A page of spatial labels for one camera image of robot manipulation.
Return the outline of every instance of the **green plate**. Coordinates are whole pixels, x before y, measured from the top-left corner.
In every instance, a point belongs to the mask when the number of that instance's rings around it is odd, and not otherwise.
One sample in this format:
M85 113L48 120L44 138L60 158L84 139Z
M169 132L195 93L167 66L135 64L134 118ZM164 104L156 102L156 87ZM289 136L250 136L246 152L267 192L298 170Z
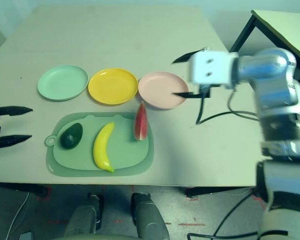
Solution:
M87 87L88 81L88 74L81 67L61 65L45 72L37 87L45 98L64 101L78 96Z
M62 177L106 177L130 176L146 171L154 158L154 143L149 126L147 139L136 141L133 136L134 113L130 112L81 112L63 117L47 137L46 166ZM93 144L99 130L107 123L114 122L109 138L107 153L114 172L99 169L93 160ZM73 149L60 146L60 135L74 123L81 123L83 136Z

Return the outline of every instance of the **pink plate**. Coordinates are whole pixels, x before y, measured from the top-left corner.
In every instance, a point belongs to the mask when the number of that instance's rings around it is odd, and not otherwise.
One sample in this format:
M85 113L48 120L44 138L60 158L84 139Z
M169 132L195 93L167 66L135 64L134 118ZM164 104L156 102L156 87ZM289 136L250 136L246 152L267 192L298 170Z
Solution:
M182 78L169 72L152 72L143 76L138 84L140 96L159 109L173 109L186 99L172 93L189 92Z

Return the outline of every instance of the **avocado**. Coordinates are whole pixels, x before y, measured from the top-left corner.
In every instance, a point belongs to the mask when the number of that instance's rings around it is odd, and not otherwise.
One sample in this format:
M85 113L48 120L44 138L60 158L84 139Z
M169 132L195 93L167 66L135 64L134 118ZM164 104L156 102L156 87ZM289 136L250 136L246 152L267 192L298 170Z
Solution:
M61 146L65 149L75 148L80 142L83 132L84 129L80 123L73 124L62 133L60 137Z

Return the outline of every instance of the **toy fruit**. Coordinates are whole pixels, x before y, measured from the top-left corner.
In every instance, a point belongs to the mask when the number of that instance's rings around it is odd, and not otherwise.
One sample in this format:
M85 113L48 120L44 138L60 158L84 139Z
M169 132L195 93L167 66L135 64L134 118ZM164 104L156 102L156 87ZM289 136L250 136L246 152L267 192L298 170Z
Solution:
M95 138L94 145L93 145L93 158L95 164L100 169L107 170L109 172L114 172L114 168L111 166L108 155L107 155L107 144L108 139L115 127L114 122L110 122L100 130L98 135Z
M141 102L134 118L133 134L136 140L145 140L148 134L146 106Z
M65 149L75 148L79 144L83 132L83 127L80 123L73 124L60 136L61 146Z

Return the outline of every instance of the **black cable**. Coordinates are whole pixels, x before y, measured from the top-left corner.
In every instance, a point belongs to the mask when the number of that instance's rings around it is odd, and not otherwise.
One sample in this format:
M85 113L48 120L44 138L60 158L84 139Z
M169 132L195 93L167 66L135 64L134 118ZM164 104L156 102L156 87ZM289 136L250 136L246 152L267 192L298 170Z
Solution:
M250 117L250 116L243 116L241 114L238 114L237 111L234 111L231 106L230 106L230 103L231 103L231 100L232 98L234 97L236 93L236 89L233 89L229 99L228 99L228 102L226 104L226 106L228 107L228 109L230 110L230 112L232 112L234 115L238 116L238 117L241 117L241 118L244 118L244 119L249 119L249 120L254 120L254 121L259 121L257 118L255 118L257 116L257 114L253 113L253 112L250 112L250 111L246 111L244 114L247 114L247 115L252 115L252 116L255 116L255 117Z
M222 227L222 225L224 224L224 222L227 220L227 218L237 209L237 207L239 207L245 200L247 200L251 195L253 195L254 192L250 192L247 196L245 196L244 198L242 198L236 205L234 205L234 207L227 213L227 215L225 215L225 217L222 219L222 221L220 222L219 226L216 228L213 236L216 236L217 233L219 232L220 228Z
M222 225L224 224L224 222L228 219L228 217L237 209L237 207L239 207L245 200L247 200L252 194L254 194L254 192L249 193L247 196L245 196L244 198L242 198L228 213L227 215L225 215L225 217L223 218L223 220L220 222L219 226L216 228L215 232L213 235L206 235L206 234L197 234L197 233L192 233L189 232L187 235L188 240L191 240L190 236L193 237L199 237L199 238L210 238L212 239L235 239L235 238L244 238L247 236L242 236L242 235L235 235L235 236L217 236L218 231L220 230L220 228L222 227Z
M229 106L230 106L230 102L231 102L231 100L232 100L234 94L235 94L235 91L232 92L232 94L230 95L230 97L229 97L229 99L228 99L228 101L227 101L228 108L229 108ZM236 115L236 116L238 116L238 117L242 117L242 118L245 118L245 119L250 119L250 120L258 121L258 119L256 119L256 118L252 118L252 117L240 115L240 114L247 114L247 115L251 115L251 116L255 116L255 117L256 117L256 116L257 116L256 113L253 113L253 112L250 112L250 111L234 111L234 110L232 110L232 108L229 108L230 111L221 112L221 113L218 113L218 114L209 116L209 117L207 117L207 118L205 118L205 119L203 119L203 120L200 120L201 117L202 117L203 111L204 111L204 99L205 99L205 96L202 96L202 98L201 98L201 103L200 103L199 114L198 114L198 117L197 117L197 119L196 119L196 121L195 121L195 124L196 124L196 125L203 124L203 123L205 123L206 121L209 121L209 120L211 120L211 119L214 119L214 118L216 118L216 117L219 117L219 116L222 116L222 115L226 115L226 114L234 114L234 115Z
M246 238L246 237L250 237L250 236L255 236L257 234L258 234L258 232L254 231L254 232L249 232L249 233L240 234L240 235L213 236L213 235L197 234L197 233L191 233L191 232L189 232L186 235L186 238L188 240L191 240L191 237L206 238L206 239L209 239L209 238L213 238L213 239L240 239L240 238Z

